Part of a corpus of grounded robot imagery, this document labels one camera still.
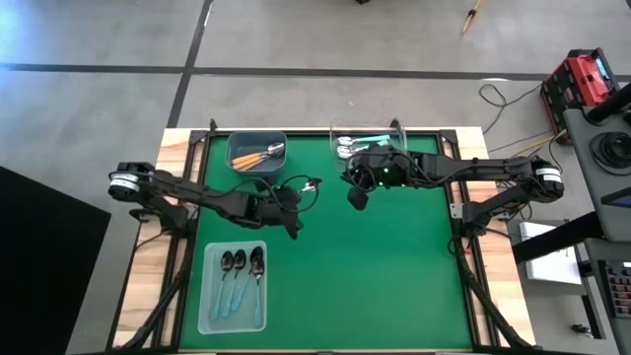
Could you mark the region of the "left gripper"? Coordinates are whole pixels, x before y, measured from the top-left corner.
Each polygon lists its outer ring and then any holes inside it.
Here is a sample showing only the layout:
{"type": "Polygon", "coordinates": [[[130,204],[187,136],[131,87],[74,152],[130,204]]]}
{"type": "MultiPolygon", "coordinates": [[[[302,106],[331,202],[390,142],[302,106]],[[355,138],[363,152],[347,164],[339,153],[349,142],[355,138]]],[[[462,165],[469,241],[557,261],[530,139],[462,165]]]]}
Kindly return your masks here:
{"type": "MultiPolygon", "coordinates": [[[[319,186],[319,177],[298,177],[299,186],[319,186]]],[[[302,192],[293,187],[281,185],[278,187],[257,182],[256,192],[247,194],[245,220],[242,226],[249,229],[282,226],[292,240],[298,238],[298,232],[303,228],[299,219],[299,203],[302,195],[315,191],[302,192]]]]}

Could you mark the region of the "frosted white plastic bin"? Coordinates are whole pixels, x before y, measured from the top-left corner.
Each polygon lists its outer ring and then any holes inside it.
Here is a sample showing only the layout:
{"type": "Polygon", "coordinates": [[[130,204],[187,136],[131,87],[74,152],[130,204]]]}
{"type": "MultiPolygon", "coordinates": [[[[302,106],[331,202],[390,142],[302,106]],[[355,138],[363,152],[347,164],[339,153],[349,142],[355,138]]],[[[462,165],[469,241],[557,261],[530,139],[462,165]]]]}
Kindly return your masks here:
{"type": "Polygon", "coordinates": [[[211,243],[207,245],[203,253],[200,304],[197,321],[198,331],[205,335],[262,331],[266,328],[266,316],[267,247],[265,242],[247,241],[233,243],[211,243]],[[245,281],[245,278],[250,269],[250,253],[256,247],[263,248],[265,264],[265,272],[260,280],[262,325],[254,325],[254,309],[256,304],[256,282],[254,278],[249,279],[249,283],[245,290],[245,295],[241,307],[236,312],[230,313],[227,318],[222,317],[222,313],[226,309],[227,299],[234,282],[234,268],[232,268],[232,270],[227,274],[225,278],[219,316],[215,320],[210,320],[211,310],[213,308],[214,301],[216,300],[220,279],[222,277],[220,261],[223,253],[229,250],[233,254],[235,254],[238,249],[243,249],[245,251],[246,264],[245,268],[240,271],[238,276],[238,284],[235,292],[236,297],[238,294],[238,289],[245,281]]]}

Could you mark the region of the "clear plastic bin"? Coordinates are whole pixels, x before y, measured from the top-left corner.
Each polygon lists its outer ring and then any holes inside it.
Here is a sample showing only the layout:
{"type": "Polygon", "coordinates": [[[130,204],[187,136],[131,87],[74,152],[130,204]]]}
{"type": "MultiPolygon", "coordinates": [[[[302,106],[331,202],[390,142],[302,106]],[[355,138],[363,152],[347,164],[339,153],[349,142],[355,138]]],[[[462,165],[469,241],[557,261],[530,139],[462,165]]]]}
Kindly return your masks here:
{"type": "MultiPolygon", "coordinates": [[[[393,147],[402,152],[407,151],[408,139],[406,130],[398,118],[393,118],[386,123],[382,122],[379,124],[369,124],[352,122],[350,120],[334,119],[329,126],[329,147],[333,156],[334,168],[339,173],[343,173],[345,171],[345,168],[350,163],[351,158],[357,154],[354,154],[350,159],[347,160],[339,159],[336,153],[336,147],[339,146],[336,142],[336,139],[338,137],[350,136],[352,138],[360,138],[376,135],[389,135],[390,138],[388,140],[390,141],[391,145],[387,147],[393,147]]],[[[372,143],[367,142],[356,143],[350,147],[357,148],[363,145],[369,145],[369,148],[365,151],[368,151],[374,147],[372,143]]]]}

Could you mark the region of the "grey-blue plastic bin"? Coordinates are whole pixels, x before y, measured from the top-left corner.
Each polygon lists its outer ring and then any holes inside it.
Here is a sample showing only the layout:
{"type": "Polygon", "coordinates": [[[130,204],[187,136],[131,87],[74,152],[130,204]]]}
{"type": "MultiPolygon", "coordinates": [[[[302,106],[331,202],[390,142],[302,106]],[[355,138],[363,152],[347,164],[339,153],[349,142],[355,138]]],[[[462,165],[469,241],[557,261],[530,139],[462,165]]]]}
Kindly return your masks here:
{"type": "Polygon", "coordinates": [[[228,138],[226,164],[234,172],[242,175],[277,176],[284,169],[287,147],[287,137],[281,131],[235,132],[228,138]],[[265,151],[270,144],[277,142],[285,144],[284,150],[280,154],[255,158],[233,166],[233,159],[265,151]]]}

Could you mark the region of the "green table mat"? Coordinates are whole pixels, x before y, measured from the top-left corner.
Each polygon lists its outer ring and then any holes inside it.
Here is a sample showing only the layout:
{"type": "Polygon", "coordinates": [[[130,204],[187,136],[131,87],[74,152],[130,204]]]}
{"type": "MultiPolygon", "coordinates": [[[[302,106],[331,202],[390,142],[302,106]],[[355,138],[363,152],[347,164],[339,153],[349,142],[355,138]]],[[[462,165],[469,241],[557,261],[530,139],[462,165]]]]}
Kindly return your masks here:
{"type": "Polygon", "coordinates": [[[241,228],[210,210],[200,216],[180,346],[186,350],[467,349],[471,345],[456,259],[449,253],[448,199],[441,188],[372,192],[364,210],[348,202],[328,139],[293,136],[283,172],[321,179],[306,196],[303,229],[291,239],[281,227],[241,228]],[[218,294],[202,291],[204,252],[211,243],[263,241],[264,276],[225,277],[252,320],[255,292],[267,295],[261,331],[204,334],[218,294]]]}

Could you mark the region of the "thin yellow pole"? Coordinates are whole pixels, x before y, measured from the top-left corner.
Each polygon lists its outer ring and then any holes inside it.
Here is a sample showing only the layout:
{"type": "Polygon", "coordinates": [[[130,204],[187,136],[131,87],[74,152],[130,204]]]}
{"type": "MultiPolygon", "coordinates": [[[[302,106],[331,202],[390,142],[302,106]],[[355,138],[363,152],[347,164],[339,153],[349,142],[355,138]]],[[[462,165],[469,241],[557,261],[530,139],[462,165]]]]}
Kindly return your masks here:
{"type": "Polygon", "coordinates": [[[483,0],[476,0],[476,2],[474,3],[473,7],[468,11],[468,13],[466,15],[466,18],[464,20],[464,23],[463,23],[461,32],[460,32],[460,34],[462,36],[464,36],[468,32],[468,30],[470,29],[470,27],[471,27],[476,15],[477,15],[477,12],[478,12],[480,6],[482,5],[482,2],[483,2],[483,0]]]}

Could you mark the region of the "black bar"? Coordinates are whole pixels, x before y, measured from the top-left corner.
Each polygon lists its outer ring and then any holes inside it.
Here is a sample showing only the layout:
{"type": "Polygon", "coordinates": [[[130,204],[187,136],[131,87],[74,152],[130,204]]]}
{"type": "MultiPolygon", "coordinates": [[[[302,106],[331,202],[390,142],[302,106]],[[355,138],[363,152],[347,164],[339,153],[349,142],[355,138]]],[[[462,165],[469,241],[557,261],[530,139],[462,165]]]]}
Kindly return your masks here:
{"type": "Polygon", "coordinates": [[[595,212],[514,245],[513,256],[515,262],[520,264],[580,244],[588,239],[603,239],[600,220],[595,212]]]}

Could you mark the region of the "white box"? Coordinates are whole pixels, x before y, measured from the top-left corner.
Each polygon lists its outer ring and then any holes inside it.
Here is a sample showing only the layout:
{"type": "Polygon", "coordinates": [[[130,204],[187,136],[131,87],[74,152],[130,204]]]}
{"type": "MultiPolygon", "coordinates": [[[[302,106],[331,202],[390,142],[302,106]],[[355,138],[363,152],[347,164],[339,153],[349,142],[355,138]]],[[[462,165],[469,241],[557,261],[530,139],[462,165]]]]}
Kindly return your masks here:
{"type": "MultiPolygon", "coordinates": [[[[520,222],[523,242],[554,229],[553,226],[532,222],[520,222]]],[[[530,280],[581,285],[576,249],[563,248],[526,262],[526,276],[530,280]]]]}

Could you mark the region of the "grey cart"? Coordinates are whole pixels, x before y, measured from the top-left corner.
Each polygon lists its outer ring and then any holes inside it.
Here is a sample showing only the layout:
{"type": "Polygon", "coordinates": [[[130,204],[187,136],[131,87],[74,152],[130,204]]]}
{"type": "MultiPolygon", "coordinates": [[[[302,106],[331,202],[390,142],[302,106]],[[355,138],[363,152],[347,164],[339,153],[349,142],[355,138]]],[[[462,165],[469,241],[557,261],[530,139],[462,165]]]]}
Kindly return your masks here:
{"type": "Polygon", "coordinates": [[[605,237],[631,243],[631,208],[600,202],[603,196],[631,186],[631,107],[599,125],[586,120],[592,108],[566,110],[565,123],[605,237]]]}

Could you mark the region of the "red and black equipment case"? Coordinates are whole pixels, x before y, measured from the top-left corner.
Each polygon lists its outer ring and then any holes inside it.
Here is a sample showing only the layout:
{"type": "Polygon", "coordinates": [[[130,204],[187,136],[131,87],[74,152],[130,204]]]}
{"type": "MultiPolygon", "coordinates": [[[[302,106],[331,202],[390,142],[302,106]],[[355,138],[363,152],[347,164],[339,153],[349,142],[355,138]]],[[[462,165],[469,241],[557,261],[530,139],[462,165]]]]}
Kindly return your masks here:
{"type": "Polygon", "coordinates": [[[566,128],[567,109],[596,107],[620,90],[600,47],[572,49],[541,83],[541,96],[554,135],[566,128]]]}

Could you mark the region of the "black pole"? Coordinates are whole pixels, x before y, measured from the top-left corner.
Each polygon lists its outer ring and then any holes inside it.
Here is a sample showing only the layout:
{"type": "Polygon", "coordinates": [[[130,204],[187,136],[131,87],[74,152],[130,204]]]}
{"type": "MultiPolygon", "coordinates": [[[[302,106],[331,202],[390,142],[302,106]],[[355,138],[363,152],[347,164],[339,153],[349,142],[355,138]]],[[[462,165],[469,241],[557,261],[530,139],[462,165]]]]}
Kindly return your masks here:
{"type": "Polygon", "coordinates": [[[599,125],[611,115],[623,112],[629,107],[631,107],[631,82],[589,110],[586,114],[586,120],[590,124],[599,125]]]}

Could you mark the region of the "dark tablet screen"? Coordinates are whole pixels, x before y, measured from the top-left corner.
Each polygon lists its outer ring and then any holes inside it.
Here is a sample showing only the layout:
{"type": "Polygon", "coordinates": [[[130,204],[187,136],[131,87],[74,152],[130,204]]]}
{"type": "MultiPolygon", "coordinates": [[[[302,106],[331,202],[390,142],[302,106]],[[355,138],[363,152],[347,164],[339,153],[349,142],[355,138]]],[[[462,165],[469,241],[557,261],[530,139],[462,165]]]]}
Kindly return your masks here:
{"type": "Polygon", "coordinates": [[[631,208],[631,186],[603,196],[600,202],[608,206],[631,208]]]}

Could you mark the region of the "blue-lit keypad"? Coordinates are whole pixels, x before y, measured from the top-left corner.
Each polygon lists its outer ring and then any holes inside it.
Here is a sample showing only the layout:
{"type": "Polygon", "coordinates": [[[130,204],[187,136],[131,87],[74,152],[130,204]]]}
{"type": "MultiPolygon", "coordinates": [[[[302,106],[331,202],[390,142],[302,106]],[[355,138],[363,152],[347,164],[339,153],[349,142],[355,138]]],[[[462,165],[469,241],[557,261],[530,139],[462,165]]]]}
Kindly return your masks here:
{"type": "Polygon", "coordinates": [[[631,319],[631,262],[608,262],[604,272],[614,316],[631,319]]]}

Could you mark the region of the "black panel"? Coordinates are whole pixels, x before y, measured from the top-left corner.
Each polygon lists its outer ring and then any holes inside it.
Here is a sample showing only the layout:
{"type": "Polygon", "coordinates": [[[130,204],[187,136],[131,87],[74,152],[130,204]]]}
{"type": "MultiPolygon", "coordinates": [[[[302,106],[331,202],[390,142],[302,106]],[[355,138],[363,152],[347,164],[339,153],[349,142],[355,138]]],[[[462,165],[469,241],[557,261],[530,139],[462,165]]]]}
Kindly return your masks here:
{"type": "Polygon", "coordinates": [[[109,213],[0,167],[0,355],[64,355],[109,213]]]}

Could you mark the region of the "black aluminium table frame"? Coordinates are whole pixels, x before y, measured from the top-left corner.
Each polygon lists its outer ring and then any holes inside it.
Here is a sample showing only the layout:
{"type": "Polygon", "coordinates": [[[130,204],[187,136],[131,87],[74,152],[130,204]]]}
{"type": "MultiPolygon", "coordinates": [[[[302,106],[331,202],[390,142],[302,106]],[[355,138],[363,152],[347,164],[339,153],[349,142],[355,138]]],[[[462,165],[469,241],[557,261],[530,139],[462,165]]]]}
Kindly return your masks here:
{"type": "MultiPolygon", "coordinates": [[[[163,135],[157,164],[189,178],[203,178],[211,161],[214,140],[227,137],[232,132],[230,128],[216,125],[207,128],[168,128],[163,135]]],[[[484,158],[487,155],[484,137],[478,127],[410,127],[407,133],[410,138],[434,138],[439,150],[454,158],[484,158]]],[[[505,232],[505,223],[495,222],[484,240],[465,243],[463,247],[468,266],[480,286],[503,311],[515,332],[525,341],[533,342],[523,286],[505,232]]],[[[147,320],[156,309],[159,298],[175,278],[176,269],[192,266],[193,242],[193,238],[175,241],[162,238],[150,250],[141,249],[132,254],[108,336],[107,349],[117,350],[128,342],[139,330],[142,321],[147,320]]],[[[182,343],[190,283],[190,276],[183,275],[180,288],[160,314],[143,350],[194,353],[194,348],[182,343]]],[[[506,347],[506,338],[468,286],[462,288],[462,300],[470,339],[466,349],[506,347]]]]}

